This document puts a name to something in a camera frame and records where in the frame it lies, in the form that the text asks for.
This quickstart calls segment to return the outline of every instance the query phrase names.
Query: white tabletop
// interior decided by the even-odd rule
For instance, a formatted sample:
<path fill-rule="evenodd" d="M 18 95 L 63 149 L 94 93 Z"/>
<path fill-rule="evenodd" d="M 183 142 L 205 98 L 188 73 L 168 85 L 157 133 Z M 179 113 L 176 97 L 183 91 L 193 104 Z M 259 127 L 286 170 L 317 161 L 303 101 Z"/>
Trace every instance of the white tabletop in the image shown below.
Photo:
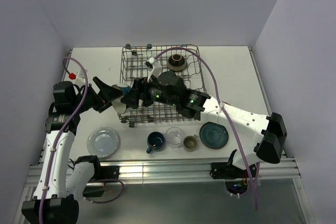
<path fill-rule="evenodd" d="M 74 48 L 71 56 L 79 60 L 88 70 L 89 80 L 98 92 L 98 88 L 92 81 L 94 76 L 108 85 L 119 83 L 121 50 L 121 47 Z M 199 47 L 199 50 L 201 57 L 210 66 L 216 77 L 222 101 L 243 110 L 267 114 L 266 104 L 248 47 Z M 70 72 L 76 73 L 79 67 L 71 61 L 68 69 Z M 205 67 L 203 67 L 203 75 L 207 93 L 214 95 L 214 85 Z M 89 155 L 86 148 L 88 136 L 95 129 L 104 126 L 113 128 L 120 135 L 120 146 L 108 159 L 111 161 L 220 158 L 229 157 L 231 152 L 237 148 L 232 130 L 227 129 L 229 141 L 225 147 L 219 150 L 209 149 L 199 141 L 197 150 L 191 153 L 186 152 L 183 148 L 173 150 L 166 145 L 160 152 L 153 151 L 151 154 L 147 154 L 147 136 L 151 132 L 159 131 L 164 134 L 168 128 L 178 126 L 184 131 L 185 135 L 198 135 L 203 123 L 198 121 L 146 123 L 137 124 L 135 128 L 131 129 L 128 124 L 120 122 L 113 108 L 109 108 L 103 113 L 89 110 L 81 114 L 80 117 L 81 121 L 70 152 L 70 158 L 72 159 Z M 249 142 L 248 137 L 242 134 L 239 136 L 243 144 Z"/>

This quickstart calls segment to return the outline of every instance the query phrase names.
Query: metal frame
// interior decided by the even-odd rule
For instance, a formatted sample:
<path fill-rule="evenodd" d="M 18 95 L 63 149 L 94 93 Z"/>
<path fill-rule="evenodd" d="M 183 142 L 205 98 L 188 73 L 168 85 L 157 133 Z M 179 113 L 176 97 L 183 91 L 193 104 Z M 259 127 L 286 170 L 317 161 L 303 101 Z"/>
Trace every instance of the metal frame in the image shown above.
<path fill-rule="evenodd" d="M 257 73 L 259 84 L 264 96 L 267 110 L 270 113 L 271 109 L 266 97 L 265 89 L 262 84 L 260 74 L 254 59 L 252 48 L 249 48 L 251 59 Z M 21 205 L 24 200 L 30 200 L 41 174 L 44 161 L 44 149 L 41 154 L 40 163 L 36 166 L 31 166 L 25 186 L 23 189 L 22 197 L 17 209 L 14 219 L 15 224 L 27 223 L 21 214 Z M 118 165 L 120 167 L 119 179 L 126 184 L 158 184 L 158 183 L 190 183 L 190 182 L 217 182 L 210 177 L 209 171 L 211 170 L 212 162 L 227 162 L 227 158 L 207 158 L 207 159 L 194 159 L 194 160 L 179 160 L 179 161 L 137 161 L 137 162 L 102 162 L 102 166 Z M 67 178 L 70 176 L 72 170 L 67 170 Z M 293 157 L 288 158 L 283 153 L 281 162 L 277 165 L 261 162 L 260 180 L 264 179 L 292 179 L 299 203 L 302 208 L 305 223 L 315 224 L 315 218 L 310 208 L 307 195 L 302 186 L 302 180 L 296 161 Z M 102 183 L 89 183 L 90 186 L 100 186 Z"/>

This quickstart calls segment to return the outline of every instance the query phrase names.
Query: metal wire rack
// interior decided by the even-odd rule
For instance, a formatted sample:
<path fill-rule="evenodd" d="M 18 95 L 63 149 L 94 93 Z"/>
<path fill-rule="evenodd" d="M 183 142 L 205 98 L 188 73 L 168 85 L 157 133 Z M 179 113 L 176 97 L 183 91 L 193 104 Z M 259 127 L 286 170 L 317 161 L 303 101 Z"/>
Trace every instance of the metal wire rack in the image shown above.
<path fill-rule="evenodd" d="M 135 78 L 148 76 L 148 69 L 145 62 L 149 58 L 155 57 L 162 51 L 172 47 L 185 47 L 200 55 L 198 47 L 194 45 L 164 45 L 164 46 L 147 46 L 131 47 L 126 44 L 122 48 L 121 54 L 121 71 L 120 82 L 132 86 Z M 181 72 L 176 72 L 176 75 L 183 78 L 185 85 L 190 89 L 196 89 L 206 93 L 201 62 L 193 54 L 179 49 L 171 50 L 164 53 L 159 59 L 162 66 L 162 72 L 168 71 L 167 60 L 173 54 L 180 54 L 185 57 L 187 66 Z M 175 107 L 154 102 L 152 106 L 140 106 L 127 114 L 118 114 L 122 123 L 129 122 L 129 127 L 134 127 L 136 123 L 151 123 L 151 122 L 173 122 L 173 121 L 190 121 L 176 112 Z"/>

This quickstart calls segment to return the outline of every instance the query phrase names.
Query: small beige cup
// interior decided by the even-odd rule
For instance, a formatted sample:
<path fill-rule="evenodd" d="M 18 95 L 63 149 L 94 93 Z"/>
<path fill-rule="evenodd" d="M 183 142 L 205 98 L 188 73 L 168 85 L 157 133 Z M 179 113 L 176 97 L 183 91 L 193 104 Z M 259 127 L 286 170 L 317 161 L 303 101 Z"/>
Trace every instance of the small beige cup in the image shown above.
<path fill-rule="evenodd" d="M 186 136 L 183 140 L 183 148 L 187 152 L 193 152 L 197 149 L 197 135 Z"/>

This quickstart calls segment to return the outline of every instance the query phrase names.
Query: white wall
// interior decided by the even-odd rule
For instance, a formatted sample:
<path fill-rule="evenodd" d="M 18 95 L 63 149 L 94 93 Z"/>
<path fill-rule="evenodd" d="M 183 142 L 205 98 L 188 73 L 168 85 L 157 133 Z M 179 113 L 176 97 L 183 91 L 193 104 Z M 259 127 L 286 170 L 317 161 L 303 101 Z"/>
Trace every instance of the white wall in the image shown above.
<path fill-rule="evenodd" d="M 69 47 L 254 45 L 277 0 L 39 0 Z"/>
<path fill-rule="evenodd" d="M 336 220 L 336 0 L 278 0 L 255 47 L 318 223 Z"/>
<path fill-rule="evenodd" d="M 0 0 L 1 223 L 13 223 L 39 156 L 65 49 L 36 0 Z"/>

